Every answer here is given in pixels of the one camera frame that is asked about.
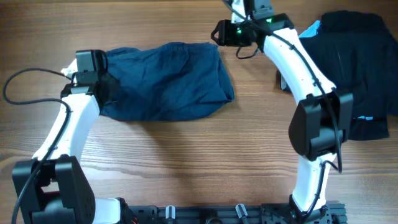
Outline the navy blue denim shorts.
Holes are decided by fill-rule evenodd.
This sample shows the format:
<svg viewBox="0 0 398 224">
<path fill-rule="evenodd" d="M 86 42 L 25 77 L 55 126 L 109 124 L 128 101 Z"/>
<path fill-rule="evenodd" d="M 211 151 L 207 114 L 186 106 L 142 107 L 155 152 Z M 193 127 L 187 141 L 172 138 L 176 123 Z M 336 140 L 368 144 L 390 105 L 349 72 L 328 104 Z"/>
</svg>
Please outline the navy blue denim shorts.
<svg viewBox="0 0 398 224">
<path fill-rule="evenodd" d="M 233 85 L 218 46 L 171 42 L 139 50 L 106 52 L 118 80 L 102 116 L 121 121 L 183 121 L 207 117 L 234 101 Z"/>
</svg>

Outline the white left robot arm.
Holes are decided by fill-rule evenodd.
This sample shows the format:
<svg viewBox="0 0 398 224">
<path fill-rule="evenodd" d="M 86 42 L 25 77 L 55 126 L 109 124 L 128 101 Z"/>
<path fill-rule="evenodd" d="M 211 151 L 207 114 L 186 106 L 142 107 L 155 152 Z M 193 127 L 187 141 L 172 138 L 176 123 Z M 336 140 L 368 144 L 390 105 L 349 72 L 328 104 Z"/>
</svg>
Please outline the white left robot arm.
<svg viewBox="0 0 398 224">
<path fill-rule="evenodd" d="M 17 162 L 12 179 L 18 196 L 12 214 L 24 223 L 133 223 L 122 198 L 96 198 L 80 159 L 90 129 L 118 87 L 102 50 L 81 50 L 67 72 L 70 80 L 55 102 L 59 114 L 45 142 L 28 161 Z"/>
</svg>

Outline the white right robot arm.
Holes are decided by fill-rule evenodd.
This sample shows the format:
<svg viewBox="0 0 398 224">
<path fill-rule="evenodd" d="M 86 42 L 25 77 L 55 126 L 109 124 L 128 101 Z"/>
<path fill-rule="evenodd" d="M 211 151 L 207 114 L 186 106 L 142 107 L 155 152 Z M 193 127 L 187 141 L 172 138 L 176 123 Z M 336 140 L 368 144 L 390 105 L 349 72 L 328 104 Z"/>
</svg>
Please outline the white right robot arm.
<svg viewBox="0 0 398 224">
<path fill-rule="evenodd" d="M 290 206 L 300 222 L 326 208 L 330 169 L 343 170 L 341 145 L 348 140 L 353 95 L 339 91 L 303 47 L 286 14 L 275 15 L 269 1 L 224 1 L 230 20 L 219 21 L 211 38 L 239 49 L 251 44 L 267 56 L 287 83 L 297 105 L 289 139 L 298 154 L 298 174 Z"/>
</svg>

